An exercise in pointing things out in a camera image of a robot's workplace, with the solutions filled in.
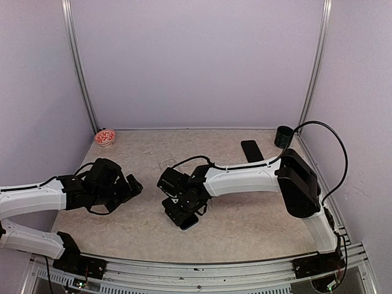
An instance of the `back wall panel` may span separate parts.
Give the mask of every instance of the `back wall panel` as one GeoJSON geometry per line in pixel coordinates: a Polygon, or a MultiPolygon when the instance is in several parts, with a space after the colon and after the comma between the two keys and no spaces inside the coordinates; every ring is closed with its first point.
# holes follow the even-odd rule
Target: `back wall panel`
{"type": "Polygon", "coordinates": [[[323,1],[73,1],[100,127],[295,125],[323,1]]]}

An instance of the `patterned bowl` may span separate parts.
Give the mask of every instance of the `patterned bowl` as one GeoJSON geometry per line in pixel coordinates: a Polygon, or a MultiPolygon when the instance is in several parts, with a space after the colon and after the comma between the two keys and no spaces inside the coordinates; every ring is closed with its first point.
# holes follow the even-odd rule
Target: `patterned bowl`
{"type": "Polygon", "coordinates": [[[94,137],[94,141],[101,147],[109,147],[116,138],[116,132],[111,129],[101,130],[94,137]]]}

